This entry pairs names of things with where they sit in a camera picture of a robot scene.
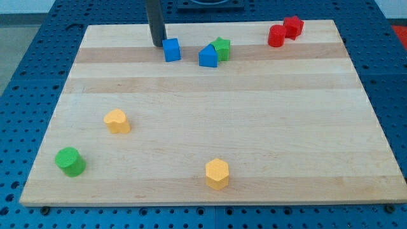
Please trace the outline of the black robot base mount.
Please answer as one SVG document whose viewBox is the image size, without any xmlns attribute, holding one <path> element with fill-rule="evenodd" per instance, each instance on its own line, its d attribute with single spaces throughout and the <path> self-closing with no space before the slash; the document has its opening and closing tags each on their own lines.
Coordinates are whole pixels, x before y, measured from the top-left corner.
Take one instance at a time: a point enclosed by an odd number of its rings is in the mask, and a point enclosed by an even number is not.
<svg viewBox="0 0 407 229">
<path fill-rule="evenodd" d="M 243 10 L 245 0 L 175 0 L 178 11 Z"/>
</svg>

